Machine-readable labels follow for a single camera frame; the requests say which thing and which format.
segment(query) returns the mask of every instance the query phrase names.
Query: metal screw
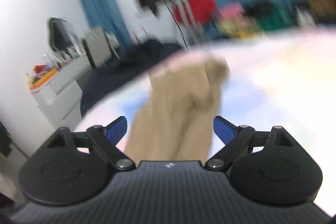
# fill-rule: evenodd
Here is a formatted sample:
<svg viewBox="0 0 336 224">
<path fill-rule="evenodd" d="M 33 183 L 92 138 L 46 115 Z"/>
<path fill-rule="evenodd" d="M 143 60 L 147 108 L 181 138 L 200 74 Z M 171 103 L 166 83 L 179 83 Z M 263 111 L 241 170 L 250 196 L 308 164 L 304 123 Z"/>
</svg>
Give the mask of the metal screw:
<svg viewBox="0 0 336 224">
<path fill-rule="evenodd" d="M 207 161 L 207 166 L 213 169 L 218 169 L 224 166 L 224 161 L 220 159 L 212 159 Z"/>
<path fill-rule="evenodd" d="M 133 162 L 130 159 L 117 160 L 117 166 L 119 168 L 129 168 L 132 166 Z"/>
<path fill-rule="evenodd" d="M 100 133 L 103 132 L 104 130 L 104 127 L 101 126 L 101 125 L 96 125 L 96 126 L 93 126 L 94 129 L 98 130 Z"/>
</svg>

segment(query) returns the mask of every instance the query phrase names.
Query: clutter on shelf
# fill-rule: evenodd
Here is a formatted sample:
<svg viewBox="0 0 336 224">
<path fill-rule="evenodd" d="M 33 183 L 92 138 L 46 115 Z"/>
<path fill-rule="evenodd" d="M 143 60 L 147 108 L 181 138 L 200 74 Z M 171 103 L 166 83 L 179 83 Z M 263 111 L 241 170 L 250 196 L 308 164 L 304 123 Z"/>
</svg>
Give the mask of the clutter on shelf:
<svg viewBox="0 0 336 224">
<path fill-rule="evenodd" d="M 213 19 L 217 30 L 226 37 L 249 37 L 299 26 L 314 28 L 316 24 L 336 24 L 336 0 L 303 0 L 284 9 L 269 0 L 242 6 L 231 2 L 219 7 Z"/>
<path fill-rule="evenodd" d="M 67 64 L 61 64 L 60 62 L 52 60 L 46 52 L 43 54 L 43 57 L 45 57 L 47 65 L 36 65 L 34 66 L 33 71 L 27 75 L 30 90 L 36 90 L 43 86 L 57 74 L 58 70 Z"/>
</svg>

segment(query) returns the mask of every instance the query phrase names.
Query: white wall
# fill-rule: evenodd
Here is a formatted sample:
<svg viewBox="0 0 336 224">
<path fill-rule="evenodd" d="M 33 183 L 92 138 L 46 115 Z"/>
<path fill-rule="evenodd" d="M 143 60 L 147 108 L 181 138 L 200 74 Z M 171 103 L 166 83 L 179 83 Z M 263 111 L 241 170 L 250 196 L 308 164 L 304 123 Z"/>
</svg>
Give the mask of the white wall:
<svg viewBox="0 0 336 224">
<path fill-rule="evenodd" d="M 0 120 L 28 155 L 53 132 L 25 76 L 44 64 L 49 17 L 66 17 L 78 36 L 88 31 L 79 0 L 0 0 Z"/>
<path fill-rule="evenodd" d="M 179 38 L 178 31 L 169 11 L 160 5 L 159 17 L 155 16 L 147 9 L 142 11 L 139 0 L 116 0 L 123 15 L 125 24 L 129 31 L 143 26 L 149 34 L 155 35 L 159 39 Z"/>
</svg>

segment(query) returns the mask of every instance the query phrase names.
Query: cable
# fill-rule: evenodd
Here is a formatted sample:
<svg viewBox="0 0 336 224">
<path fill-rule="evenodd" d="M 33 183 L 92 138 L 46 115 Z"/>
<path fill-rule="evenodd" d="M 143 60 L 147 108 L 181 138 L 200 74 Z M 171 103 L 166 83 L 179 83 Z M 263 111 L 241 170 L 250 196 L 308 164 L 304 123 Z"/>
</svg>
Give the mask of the cable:
<svg viewBox="0 0 336 224">
<path fill-rule="evenodd" d="M 164 4 L 166 5 L 166 7 L 167 7 L 168 11 L 170 12 L 170 14 L 171 14 L 171 16 L 172 16 L 173 20 L 175 21 L 175 24 L 176 24 L 176 26 L 177 26 L 177 27 L 178 27 L 178 29 L 180 30 L 180 32 L 181 32 L 181 36 L 182 36 L 182 39 L 183 39 L 183 42 L 184 42 L 184 44 L 185 44 L 185 46 L 186 46 L 187 50 L 189 51 L 189 49 L 188 49 L 188 46 L 187 46 L 187 43 L 186 43 L 186 41 L 185 41 L 185 38 L 184 38 L 184 34 L 183 34 L 183 32 L 182 32 L 182 30 L 181 30 L 181 28 L 180 28 L 179 24 L 177 23 L 177 21 L 176 21 L 176 19 L 175 19 L 174 15 L 173 15 L 173 13 L 172 13 L 172 11 L 169 9 L 169 7 L 168 7 L 168 5 L 167 5 L 166 1 L 165 1 L 165 0 L 163 0 L 163 2 L 164 2 Z"/>
</svg>

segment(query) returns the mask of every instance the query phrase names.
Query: small logo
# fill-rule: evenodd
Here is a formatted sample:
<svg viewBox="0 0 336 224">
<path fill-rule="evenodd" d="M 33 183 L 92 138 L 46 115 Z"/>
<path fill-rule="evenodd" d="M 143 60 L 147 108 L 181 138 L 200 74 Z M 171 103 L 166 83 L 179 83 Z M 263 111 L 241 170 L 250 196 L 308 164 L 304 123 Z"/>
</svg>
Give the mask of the small logo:
<svg viewBox="0 0 336 224">
<path fill-rule="evenodd" d="M 167 168 L 173 168 L 175 166 L 175 164 L 173 164 L 172 162 L 166 164 Z"/>
</svg>

